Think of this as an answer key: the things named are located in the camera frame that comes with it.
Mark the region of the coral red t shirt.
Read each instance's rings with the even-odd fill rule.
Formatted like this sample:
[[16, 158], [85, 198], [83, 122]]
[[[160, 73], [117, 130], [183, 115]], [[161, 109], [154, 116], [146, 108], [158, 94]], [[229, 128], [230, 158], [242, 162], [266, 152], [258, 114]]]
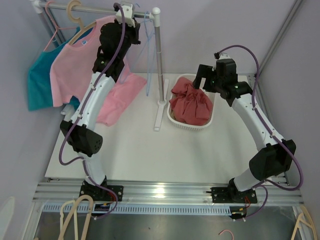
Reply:
[[212, 116], [213, 102], [201, 89], [194, 89], [193, 82], [186, 77], [177, 80], [171, 93], [175, 95], [169, 101], [173, 113], [195, 113], [197, 116], [208, 113]]

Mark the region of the light blue wire hanger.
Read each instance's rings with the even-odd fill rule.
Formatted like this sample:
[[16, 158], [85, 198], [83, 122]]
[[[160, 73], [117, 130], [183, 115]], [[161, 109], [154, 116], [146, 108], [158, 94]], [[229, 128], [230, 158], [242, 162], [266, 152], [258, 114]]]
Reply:
[[148, 18], [149, 14], [150, 13], [148, 11], [146, 11], [144, 13], [144, 17], [143, 17], [143, 25], [144, 25], [145, 35], [146, 35], [146, 49], [147, 49], [147, 53], [146, 53], [146, 64], [147, 64], [146, 80], [147, 80], [147, 82], [146, 82], [146, 90], [145, 90], [147, 97], [150, 94], [151, 78], [152, 78], [151, 70], [152, 70], [152, 66], [154, 63], [154, 59], [151, 54], [151, 40], [154, 36], [154, 31], [150, 30], [147, 27], [147, 22], [152, 22]]
[[[127, 54], [127, 60], [129, 63], [129, 69], [132, 73], [147, 73], [147, 38], [144, 27], [144, 13], [148, 12], [147, 10], [143, 11], [141, 8], [140, 0], [135, 0], [132, 3], [135, 6], [135, 13], [143, 13], [143, 17], [136, 17], [138, 23], [140, 23], [139, 30], [139, 40], [141, 44], [133, 45]], [[149, 30], [152, 30], [152, 22], [147, 22], [147, 27]], [[153, 54], [152, 43], [151, 43], [151, 56]]]

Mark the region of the beige wooden hanger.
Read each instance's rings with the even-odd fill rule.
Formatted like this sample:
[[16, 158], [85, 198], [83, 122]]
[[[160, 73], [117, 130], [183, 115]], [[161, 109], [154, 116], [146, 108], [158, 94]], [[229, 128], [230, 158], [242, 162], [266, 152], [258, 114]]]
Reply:
[[79, 0], [71, 0], [67, 4], [66, 12], [68, 19], [79, 26], [80, 31], [76, 33], [68, 42], [70, 46], [72, 46], [84, 33], [86, 33], [88, 30], [94, 28], [97, 25], [97, 22], [94, 21], [90, 23], [89, 25], [85, 26], [82, 19], [80, 17], [74, 17], [72, 14], [72, 8], [73, 7], [80, 7], [82, 6], [82, 3]]

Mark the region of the light pink t shirt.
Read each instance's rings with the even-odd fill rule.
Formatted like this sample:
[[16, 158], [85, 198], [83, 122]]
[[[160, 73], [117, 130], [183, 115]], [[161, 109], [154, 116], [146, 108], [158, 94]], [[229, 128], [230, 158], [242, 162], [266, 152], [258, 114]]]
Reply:
[[[97, 19], [93, 30], [75, 44], [66, 44], [50, 68], [50, 84], [54, 107], [70, 102], [72, 97], [82, 101], [92, 78], [92, 68], [100, 46], [103, 25], [114, 22], [114, 16]], [[107, 95], [97, 122], [114, 125], [147, 84], [147, 80], [130, 71], [125, 65], [120, 77]]]

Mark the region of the beige t shirt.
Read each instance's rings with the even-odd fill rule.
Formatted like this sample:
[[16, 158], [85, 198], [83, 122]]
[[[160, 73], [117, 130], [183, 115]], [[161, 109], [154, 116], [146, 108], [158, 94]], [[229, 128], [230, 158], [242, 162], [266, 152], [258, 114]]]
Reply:
[[195, 113], [175, 113], [173, 112], [173, 117], [176, 121], [185, 123], [188, 125], [203, 126], [211, 118], [210, 113], [200, 114], [197, 116]]

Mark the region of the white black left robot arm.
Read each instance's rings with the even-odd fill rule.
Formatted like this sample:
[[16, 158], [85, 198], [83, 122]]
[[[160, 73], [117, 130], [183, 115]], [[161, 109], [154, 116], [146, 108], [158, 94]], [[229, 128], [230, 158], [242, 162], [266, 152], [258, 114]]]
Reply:
[[80, 160], [86, 174], [82, 191], [97, 201], [105, 199], [111, 189], [99, 157], [103, 137], [95, 132], [96, 123], [115, 124], [147, 84], [125, 64], [129, 48], [141, 43], [140, 26], [136, 21], [115, 20], [101, 27], [89, 87], [71, 119], [60, 123], [64, 139], [59, 163], [68, 166]]

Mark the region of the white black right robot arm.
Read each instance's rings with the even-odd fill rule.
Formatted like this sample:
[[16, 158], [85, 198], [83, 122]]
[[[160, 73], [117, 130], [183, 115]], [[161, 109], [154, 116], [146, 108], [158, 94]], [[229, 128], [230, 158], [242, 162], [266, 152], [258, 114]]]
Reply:
[[245, 198], [249, 198], [252, 203], [256, 203], [253, 188], [290, 169], [296, 144], [293, 140], [285, 140], [264, 113], [257, 114], [260, 107], [253, 96], [253, 90], [247, 82], [238, 80], [237, 65], [233, 59], [220, 58], [215, 66], [200, 64], [192, 83], [193, 87], [199, 89], [202, 81], [206, 92], [220, 94], [240, 116], [257, 149], [257, 153], [249, 161], [248, 169], [232, 178], [225, 192], [211, 189], [212, 201], [243, 203]]

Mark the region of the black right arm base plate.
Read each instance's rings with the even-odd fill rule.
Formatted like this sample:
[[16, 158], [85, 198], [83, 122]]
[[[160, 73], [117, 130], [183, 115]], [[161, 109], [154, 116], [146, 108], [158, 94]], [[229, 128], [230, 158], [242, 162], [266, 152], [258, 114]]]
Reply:
[[244, 204], [249, 200], [251, 204], [257, 204], [257, 194], [254, 190], [238, 191], [232, 187], [212, 187], [207, 191], [211, 195], [213, 203], [219, 204]]

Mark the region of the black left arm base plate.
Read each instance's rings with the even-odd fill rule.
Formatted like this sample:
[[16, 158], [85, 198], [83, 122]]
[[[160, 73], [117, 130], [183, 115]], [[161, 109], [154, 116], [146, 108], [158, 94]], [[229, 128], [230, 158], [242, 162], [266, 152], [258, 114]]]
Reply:
[[108, 191], [91, 184], [83, 184], [80, 188], [79, 196], [88, 195], [92, 197], [94, 201], [105, 202], [115, 202], [117, 197], [119, 202], [122, 201], [124, 191], [124, 187], [122, 185], [107, 185], [106, 188]]

